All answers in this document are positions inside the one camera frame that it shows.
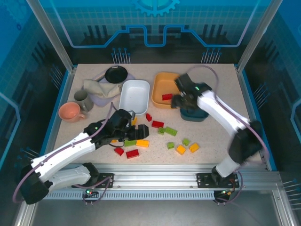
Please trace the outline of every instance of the red lego brick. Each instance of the red lego brick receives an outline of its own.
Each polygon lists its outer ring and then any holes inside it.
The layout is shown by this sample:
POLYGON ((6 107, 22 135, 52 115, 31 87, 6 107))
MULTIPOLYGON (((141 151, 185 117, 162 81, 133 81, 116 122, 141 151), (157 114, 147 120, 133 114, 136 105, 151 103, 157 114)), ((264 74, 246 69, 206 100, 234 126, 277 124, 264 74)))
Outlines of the red lego brick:
POLYGON ((151 121, 151 120, 152 120, 152 117, 151 117, 151 115, 150 115, 150 114, 148 114, 148 113, 146 113, 145 117, 146 117, 147 121, 151 121))
POLYGON ((160 122, 160 121, 152 121, 152 127, 155 128, 163 128, 164 127, 164 122, 160 122))
POLYGON ((162 100, 171 100, 173 98, 173 94, 164 94, 162 95, 162 100))
POLYGON ((122 156, 122 154, 124 153, 124 150, 121 147, 115 148, 114 151, 120 156, 122 156))
POLYGON ((135 149, 135 150, 126 152, 126 154, 127 154, 127 159, 130 159, 130 158, 138 157, 139 151, 138 151, 138 149, 135 149))

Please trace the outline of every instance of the white bowl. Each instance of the white bowl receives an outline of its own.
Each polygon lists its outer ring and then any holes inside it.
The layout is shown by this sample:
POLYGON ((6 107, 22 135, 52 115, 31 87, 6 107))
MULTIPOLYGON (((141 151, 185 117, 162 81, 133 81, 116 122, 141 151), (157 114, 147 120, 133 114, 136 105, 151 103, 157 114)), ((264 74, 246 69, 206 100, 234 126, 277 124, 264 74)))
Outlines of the white bowl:
POLYGON ((119 109, 145 114, 149 105, 150 84, 144 80, 128 80, 121 90, 119 109))

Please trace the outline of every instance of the orange tray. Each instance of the orange tray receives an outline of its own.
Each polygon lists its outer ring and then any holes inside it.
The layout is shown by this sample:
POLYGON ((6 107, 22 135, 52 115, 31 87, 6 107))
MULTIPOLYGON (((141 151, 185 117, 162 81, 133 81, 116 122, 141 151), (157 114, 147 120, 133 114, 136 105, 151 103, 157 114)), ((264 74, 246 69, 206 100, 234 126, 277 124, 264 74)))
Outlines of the orange tray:
POLYGON ((179 77, 178 74, 170 72, 160 72, 156 75, 151 95, 151 100, 155 107, 172 109, 171 100, 162 100, 162 95, 169 93, 172 93, 173 95, 180 94, 174 82, 177 77, 179 77))

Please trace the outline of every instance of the gray mug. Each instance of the gray mug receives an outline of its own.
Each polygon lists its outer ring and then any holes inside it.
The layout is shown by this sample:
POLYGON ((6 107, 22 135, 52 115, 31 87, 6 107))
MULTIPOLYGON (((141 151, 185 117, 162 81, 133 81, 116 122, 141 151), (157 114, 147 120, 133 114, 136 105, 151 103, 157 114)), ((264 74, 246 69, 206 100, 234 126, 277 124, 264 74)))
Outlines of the gray mug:
POLYGON ((83 89, 77 91, 74 94, 74 99, 75 99, 75 102, 80 106, 80 108, 85 112, 90 111, 94 106, 94 103, 91 100, 91 97, 89 96, 87 91, 85 91, 83 89))

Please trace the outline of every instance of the lego brick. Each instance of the lego brick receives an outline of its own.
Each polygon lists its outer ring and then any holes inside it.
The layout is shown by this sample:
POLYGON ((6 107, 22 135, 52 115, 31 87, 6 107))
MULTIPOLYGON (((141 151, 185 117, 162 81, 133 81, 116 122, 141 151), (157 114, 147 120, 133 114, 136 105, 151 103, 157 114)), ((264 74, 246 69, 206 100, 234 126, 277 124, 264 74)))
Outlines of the lego brick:
POLYGON ((134 120, 132 120, 132 126, 135 126, 137 123, 137 116, 135 116, 134 120))
POLYGON ((149 147, 150 142, 148 140, 137 140, 136 146, 149 147))
POLYGON ((165 129, 164 129, 164 128, 159 128, 159 129, 158 129, 158 133, 159 133, 159 134, 161 134, 161 135, 163 135, 163 134, 164 134, 164 131, 165 131, 165 129))
POLYGON ((126 152, 126 155, 127 155, 128 159, 138 157, 139 156, 139 151, 138 151, 138 149, 135 149, 135 150, 126 152))
POLYGON ((115 148, 114 151, 120 156, 122 156, 122 154, 124 153, 124 150, 121 147, 115 148))
POLYGON ((125 140, 124 141, 124 147, 130 147, 136 145, 136 140, 125 140))
POLYGON ((152 120, 151 115, 148 114, 148 113, 146 113, 145 117, 146 117, 146 120, 147 120, 147 121, 151 121, 151 120, 152 120))
POLYGON ((198 149, 199 149, 199 145, 197 143, 194 143, 189 147, 189 150, 191 151, 191 153, 196 152, 198 149))
POLYGON ((168 142, 168 143, 167 143, 167 148, 168 148, 168 149, 174 148, 174 142, 168 142))
POLYGON ((190 144, 190 140, 188 140, 187 138, 185 138, 182 142, 185 146, 188 146, 190 144))
POLYGON ((170 127, 166 127, 165 132, 175 137, 178 131, 170 127))
POLYGON ((164 123, 160 122, 160 121, 152 121, 151 126, 155 127, 155 128, 163 128, 164 127, 164 123))
POLYGON ((177 146, 176 151, 179 154, 184 154, 184 152, 186 151, 186 148, 182 145, 179 145, 179 146, 177 146))
POLYGON ((173 98, 173 94, 163 94, 162 95, 162 100, 171 100, 173 98))

